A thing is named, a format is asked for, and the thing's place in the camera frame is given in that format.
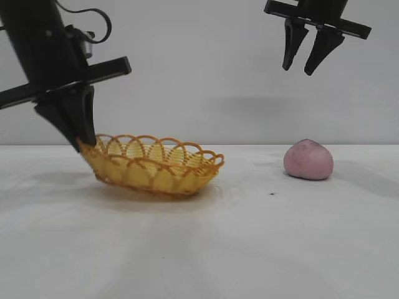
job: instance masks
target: wicker basket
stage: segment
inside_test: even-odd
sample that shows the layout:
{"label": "wicker basket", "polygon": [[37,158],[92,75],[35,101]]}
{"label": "wicker basket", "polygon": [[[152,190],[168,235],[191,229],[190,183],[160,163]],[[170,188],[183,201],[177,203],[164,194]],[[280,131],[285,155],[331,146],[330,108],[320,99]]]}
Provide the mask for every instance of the wicker basket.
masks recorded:
{"label": "wicker basket", "polygon": [[98,180],[136,191],[192,195],[224,164],[223,155],[173,138],[97,135],[96,146],[79,144]]}

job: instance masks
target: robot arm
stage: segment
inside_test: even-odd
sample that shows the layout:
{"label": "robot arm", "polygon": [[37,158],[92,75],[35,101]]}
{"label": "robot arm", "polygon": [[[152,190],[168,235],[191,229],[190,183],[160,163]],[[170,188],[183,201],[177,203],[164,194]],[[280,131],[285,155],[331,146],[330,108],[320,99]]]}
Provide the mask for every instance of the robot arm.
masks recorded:
{"label": "robot arm", "polygon": [[316,26],[317,36],[305,66],[305,73],[312,75],[320,63],[340,44],[344,34],[367,39],[371,28],[341,19],[348,0],[296,0],[290,5],[267,0],[265,12],[286,18],[286,51],[283,68],[289,70],[292,61],[308,31],[305,24]]}
{"label": "robot arm", "polygon": [[92,84],[132,70],[126,57],[89,65],[91,45],[110,34],[109,19],[107,35],[96,42],[92,32],[65,26],[57,5],[56,0],[0,1],[3,29],[28,79],[28,84],[0,93],[0,109],[35,103],[36,112],[79,152],[77,138],[96,144]]}

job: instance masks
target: pink ball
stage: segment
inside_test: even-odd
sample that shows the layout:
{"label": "pink ball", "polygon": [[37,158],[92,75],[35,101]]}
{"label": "pink ball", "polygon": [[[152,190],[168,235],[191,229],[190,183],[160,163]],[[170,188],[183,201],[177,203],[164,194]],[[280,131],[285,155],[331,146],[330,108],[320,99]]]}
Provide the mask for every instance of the pink ball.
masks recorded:
{"label": "pink ball", "polygon": [[320,181],[332,174],[334,161],[327,148],[305,139],[288,150],[284,157],[284,167],[290,176]]}

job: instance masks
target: white wall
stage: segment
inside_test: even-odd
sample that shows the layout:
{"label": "white wall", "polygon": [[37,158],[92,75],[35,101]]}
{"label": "white wall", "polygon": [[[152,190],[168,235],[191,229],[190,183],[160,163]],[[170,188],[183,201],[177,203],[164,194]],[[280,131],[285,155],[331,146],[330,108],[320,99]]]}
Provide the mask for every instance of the white wall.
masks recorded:
{"label": "white wall", "polygon": [[[373,27],[347,37],[312,77],[303,68],[312,28],[292,69],[281,68],[284,20],[266,0],[61,0],[113,20],[91,63],[127,55],[133,73],[96,84],[97,133],[173,136],[200,143],[399,143],[399,1],[350,0],[344,18]],[[104,32],[95,14],[65,23]],[[24,83],[4,33],[0,90]],[[0,111],[0,143],[60,144],[30,103]]]}

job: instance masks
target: wire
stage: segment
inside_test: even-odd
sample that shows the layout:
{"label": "wire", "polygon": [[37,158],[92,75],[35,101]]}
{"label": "wire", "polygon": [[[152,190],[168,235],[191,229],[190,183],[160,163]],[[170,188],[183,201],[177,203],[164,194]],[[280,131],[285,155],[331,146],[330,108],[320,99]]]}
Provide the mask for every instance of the wire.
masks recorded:
{"label": "wire", "polygon": [[91,44],[101,44],[102,42],[105,42],[110,37],[111,32],[112,32],[112,23],[111,23],[111,19],[108,17],[108,15],[105,12],[101,11],[98,8],[88,8],[88,9],[82,9],[80,11],[71,11],[70,9],[67,9],[63,5],[61,5],[58,0],[54,0],[54,1],[63,11],[69,12],[71,14],[80,14],[82,12],[92,11],[92,12],[96,12],[97,14],[100,14],[105,19],[105,22],[107,23],[107,32],[105,33],[105,36],[101,40],[93,40],[90,37],[88,37],[86,34],[82,34],[82,37],[84,38],[85,41],[90,42]]}

